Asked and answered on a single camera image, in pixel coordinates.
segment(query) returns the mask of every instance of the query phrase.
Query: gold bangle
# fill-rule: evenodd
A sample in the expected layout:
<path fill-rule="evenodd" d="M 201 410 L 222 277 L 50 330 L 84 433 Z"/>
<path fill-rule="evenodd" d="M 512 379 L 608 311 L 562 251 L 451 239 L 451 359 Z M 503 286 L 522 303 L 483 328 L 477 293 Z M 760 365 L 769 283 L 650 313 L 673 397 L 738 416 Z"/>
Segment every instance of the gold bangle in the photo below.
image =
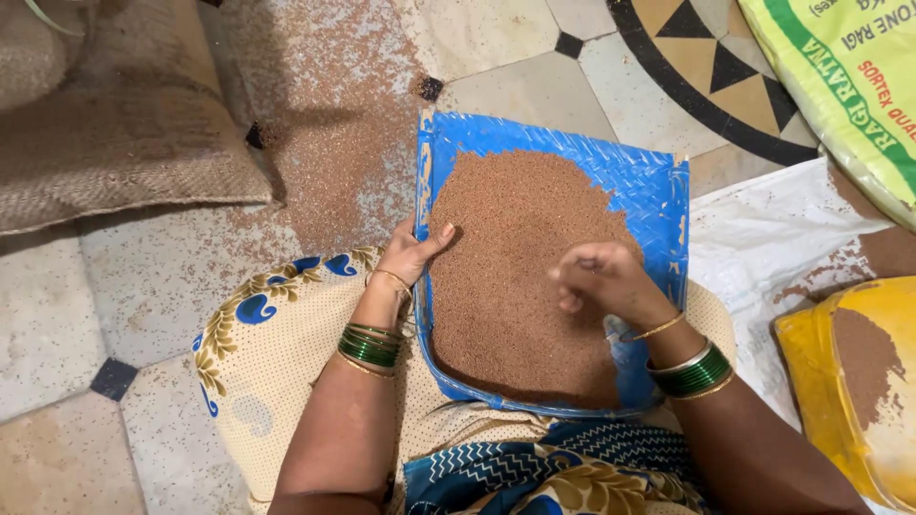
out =
<path fill-rule="evenodd" d="M 376 273 L 376 272 L 378 272 L 378 273 L 380 273 L 380 274 L 385 274 L 385 275 L 389 276 L 391 279 L 396 280 L 396 281 L 398 282 L 398 284 L 401 285 L 401 288 L 403 288 L 404 291 L 407 293 L 408 298 L 410 298 L 410 302 L 413 303 L 413 292 L 410 291 L 410 287 L 407 285 L 407 282 L 405 282 L 402 278 L 398 277 L 397 275 L 395 275 L 395 274 L 393 274 L 393 273 L 391 273 L 391 272 L 389 272 L 389 271 L 375 269 L 375 270 L 373 270 L 372 272 L 369 272 L 369 275 L 365 278 L 365 283 L 366 283 L 366 284 L 369 284 L 369 279 L 372 277 L 372 274 L 374 274 L 374 273 Z"/>
<path fill-rule="evenodd" d="M 375 377 L 380 378 L 380 379 L 393 379 L 393 378 L 395 378 L 393 375 L 392 375 L 392 376 L 383 376 L 383 375 L 381 375 L 381 374 L 379 374 L 379 373 L 377 373 L 377 372 L 373 372 L 372 370 L 369 370 L 368 368 L 363 367 L 363 366 L 360 365 L 359 363 L 356 363 L 355 361 L 353 361 L 353 360 L 350 359 L 349 357 L 344 356 L 344 353 L 342 353 L 341 351 L 337 351 L 337 354 L 340 355 L 340 357 L 342 357 L 344 361 L 346 361 L 347 363 L 349 363 L 351 367 L 356 367 L 356 368 L 358 368 L 361 372 L 365 372 L 366 374 L 368 374 L 368 375 L 370 375 L 370 376 L 375 376 Z"/>
<path fill-rule="evenodd" d="M 668 323 L 663 323 L 662 325 L 656 327 L 655 329 L 652 329 L 652 330 L 649 331 L 648 333 L 643 333 L 643 334 L 640 334 L 639 336 L 634 336 L 634 337 L 632 337 L 632 338 L 620 338 L 619 342 L 622 343 L 622 344 L 629 344 L 629 343 L 631 343 L 631 342 L 635 342 L 635 341 L 637 341 L 637 340 L 641 340 L 641 339 L 645 338 L 646 336 L 652 336 L 652 335 L 655 334 L 655 333 L 659 333 L 659 332 L 661 332 L 661 331 L 664 331 L 665 329 L 668 329 L 668 328 L 671 327 L 672 325 L 675 325 L 676 323 L 680 322 L 680 321 L 681 321 L 681 318 L 684 317 L 684 314 L 685 314 L 685 312 L 681 312 L 681 314 L 679 314 L 678 316 L 674 317 L 674 319 L 671 320 L 670 322 L 668 322 Z"/>
<path fill-rule="evenodd" d="M 689 395 L 689 396 L 687 396 L 687 397 L 672 397 L 672 399 L 674 399 L 674 400 L 696 400 L 696 399 L 701 399 L 701 398 L 703 398 L 703 397 L 706 397 L 707 395 L 712 395 L 712 394 L 716 393 L 716 392 L 719 391 L 720 389 L 725 388 L 726 386 L 728 386 L 728 383 L 732 382 L 732 379 L 734 379 L 734 378 L 735 378 L 735 371 L 734 371 L 734 369 L 733 369 L 733 370 L 728 374 L 728 377 L 725 378 L 724 381 L 722 381 L 721 383 L 719 383 L 719 384 L 715 385 L 714 387 L 708 389 L 707 391 L 701 391 L 700 393 L 696 393 L 696 394 L 693 394 L 693 395 Z"/>

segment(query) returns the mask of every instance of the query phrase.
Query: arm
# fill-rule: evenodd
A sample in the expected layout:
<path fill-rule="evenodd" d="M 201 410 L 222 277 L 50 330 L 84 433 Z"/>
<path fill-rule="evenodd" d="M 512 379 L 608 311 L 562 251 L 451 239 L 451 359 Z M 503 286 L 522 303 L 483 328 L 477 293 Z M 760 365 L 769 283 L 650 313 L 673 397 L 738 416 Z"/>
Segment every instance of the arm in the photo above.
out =
<path fill-rule="evenodd" d="M 423 243 L 398 224 L 378 269 L 409 285 L 426 261 L 445 248 L 453 227 Z M 394 330 L 406 292 L 388 275 L 373 274 L 350 322 Z M 358 362 L 379 376 L 394 369 Z M 395 450 L 395 390 L 390 378 L 353 367 L 334 353 L 305 405 L 280 468 L 270 515 L 377 515 Z"/>
<path fill-rule="evenodd" d="M 639 333 L 678 314 L 640 263 L 614 242 L 574 247 L 551 275 L 567 311 L 591 299 Z M 704 345 L 703 336 L 685 320 L 646 341 L 659 368 L 683 363 Z M 871 513 L 830 460 L 741 378 L 715 394 L 672 404 L 694 462 L 727 513 Z"/>

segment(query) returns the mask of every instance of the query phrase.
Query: woman's left hand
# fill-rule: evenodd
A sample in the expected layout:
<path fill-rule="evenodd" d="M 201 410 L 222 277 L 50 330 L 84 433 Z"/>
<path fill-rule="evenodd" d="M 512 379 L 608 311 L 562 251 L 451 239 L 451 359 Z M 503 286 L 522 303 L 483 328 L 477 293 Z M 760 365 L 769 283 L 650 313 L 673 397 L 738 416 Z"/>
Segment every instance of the woman's left hand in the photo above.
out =
<path fill-rule="evenodd" d="M 424 242 L 413 237 L 413 216 L 395 226 L 391 241 L 385 254 L 378 261 L 376 269 L 400 277 L 408 286 L 412 286 L 423 273 L 423 266 L 433 256 L 445 249 L 455 235 L 455 227 L 446 224 L 439 231 L 430 231 L 430 237 Z"/>

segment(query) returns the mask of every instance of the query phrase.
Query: blue winnowing tray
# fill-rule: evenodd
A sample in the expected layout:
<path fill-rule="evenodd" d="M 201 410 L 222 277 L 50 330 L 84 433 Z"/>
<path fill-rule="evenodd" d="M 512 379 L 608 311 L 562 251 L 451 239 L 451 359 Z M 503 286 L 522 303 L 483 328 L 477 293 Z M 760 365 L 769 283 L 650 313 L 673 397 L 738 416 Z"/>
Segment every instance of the blue winnowing tray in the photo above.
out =
<path fill-rule="evenodd" d="M 627 230 L 642 247 L 646 271 L 655 284 L 681 309 L 687 280 L 688 165 L 675 164 L 673 154 L 652 152 L 600 139 L 526 126 L 502 118 L 436 113 L 420 114 L 417 137 L 417 218 L 415 234 L 429 236 L 432 204 L 452 173 L 458 152 L 504 150 L 550 152 L 574 161 L 605 192 L 614 190 L 607 209 L 627 212 Z M 532 411 L 563 418 L 635 416 L 656 406 L 661 393 L 646 372 L 646 344 L 614 344 L 619 410 L 581 410 L 568 404 L 529 404 L 471 388 L 436 367 L 430 351 L 433 323 L 433 285 L 428 271 L 414 286 L 414 314 L 420 349 L 439 388 L 455 400 L 483 400 L 493 408 Z"/>

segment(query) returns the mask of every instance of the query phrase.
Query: mosaic floor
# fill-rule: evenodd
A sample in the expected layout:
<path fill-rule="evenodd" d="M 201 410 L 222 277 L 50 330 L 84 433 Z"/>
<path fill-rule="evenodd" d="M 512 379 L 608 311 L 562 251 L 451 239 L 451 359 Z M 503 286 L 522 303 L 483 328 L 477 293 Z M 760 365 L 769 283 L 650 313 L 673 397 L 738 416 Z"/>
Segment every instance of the mosaic floor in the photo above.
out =
<path fill-rule="evenodd" d="M 0 513 L 246 513 L 191 341 L 242 279 L 382 243 L 410 211 L 430 102 L 680 152 L 693 196 L 817 146 L 733 0 L 200 11 L 239 137 L 265 149 L 286 207 L 147 209 L 0 240 Z"/>

